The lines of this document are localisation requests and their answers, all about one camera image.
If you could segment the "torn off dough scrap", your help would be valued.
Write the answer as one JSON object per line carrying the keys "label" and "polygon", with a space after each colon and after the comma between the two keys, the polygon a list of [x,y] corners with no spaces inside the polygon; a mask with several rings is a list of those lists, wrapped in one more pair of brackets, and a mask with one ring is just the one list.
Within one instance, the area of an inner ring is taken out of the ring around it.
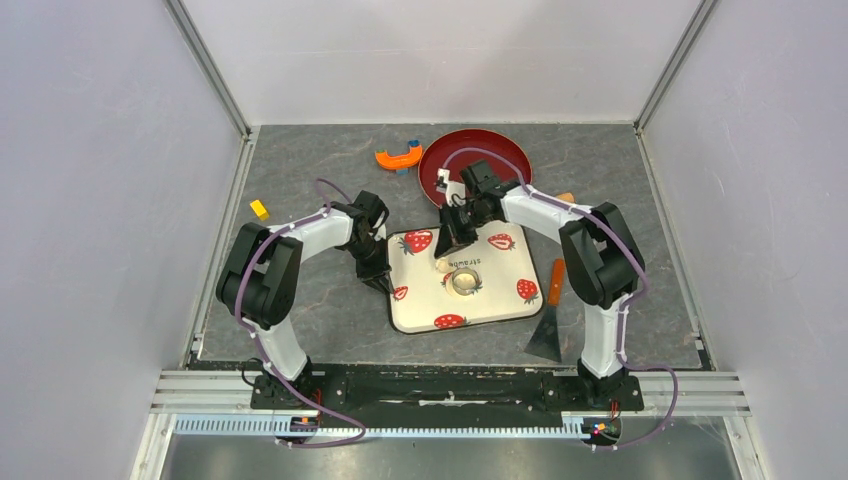
{"label": "torn off dough scrap", "polygon": [[452,270],[449,262],[445,258],[439,258],[435,262],[436,270],[441,273],[448,273]]}

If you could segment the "wooden dough roller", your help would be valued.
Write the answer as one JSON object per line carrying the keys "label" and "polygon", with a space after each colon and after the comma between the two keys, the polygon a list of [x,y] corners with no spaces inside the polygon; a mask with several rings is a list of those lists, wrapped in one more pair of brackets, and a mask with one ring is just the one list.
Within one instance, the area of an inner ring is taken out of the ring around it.
{"label": "wooden dough roller", "polygon": [[568,203],[574,203],[575,202],[575,197],[570,192],[565,192],[565,193],[559,194],[559,195],[556,196],[556,198],[561,200],[561,201],[568,202]]}

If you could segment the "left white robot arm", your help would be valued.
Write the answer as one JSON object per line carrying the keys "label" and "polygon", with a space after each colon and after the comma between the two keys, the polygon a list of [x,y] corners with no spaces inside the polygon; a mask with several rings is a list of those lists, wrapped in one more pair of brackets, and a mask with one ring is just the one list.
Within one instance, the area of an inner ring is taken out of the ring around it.
{"label": "left white robot arm", "polygon": [[326,250],[348,252],[357,278],[389,295],[389,210],[374,193],[361,191],[351,203],[332,202],[318,212],[277,227],[244,224],[217,280],[215,297],[245,328],[274,376],[276,396],[291,408],[307,405],[312,379],[302,374],[310,363],[288,319],[301,264]]}

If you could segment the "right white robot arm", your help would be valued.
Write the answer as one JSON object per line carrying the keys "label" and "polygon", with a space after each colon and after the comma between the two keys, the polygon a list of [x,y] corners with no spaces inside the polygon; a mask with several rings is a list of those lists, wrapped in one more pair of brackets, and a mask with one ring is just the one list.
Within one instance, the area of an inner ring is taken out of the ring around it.
{"label": "right white robot arm", "polygon": [[541,192],[523,177],[503,181],[479,160],[453,181],[438,169],[434,186],[445,201],[434,256],[458,252],[495,221],[513,223],[556,241],[566,274],[585,308],[585,342],[578,362],[577,392],[591,408],[602,408],[618,393],[629,366],[624,336],[629,306],[647,282],[644,261],[617,206],[587,207]]}

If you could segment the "strawberry pattern tray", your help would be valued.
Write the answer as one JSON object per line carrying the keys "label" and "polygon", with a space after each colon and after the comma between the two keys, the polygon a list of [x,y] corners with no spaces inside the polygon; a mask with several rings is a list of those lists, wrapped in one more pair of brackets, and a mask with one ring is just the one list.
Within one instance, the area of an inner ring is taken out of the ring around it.
{"label": "strawberry pattern tray", "polygon": [[436,270],[437,228],[397,232],[388,239],[390,323],[404,334],[464,328],[536,315],[542,289],[524,229],[494,221],[478,240],[444,257]]}

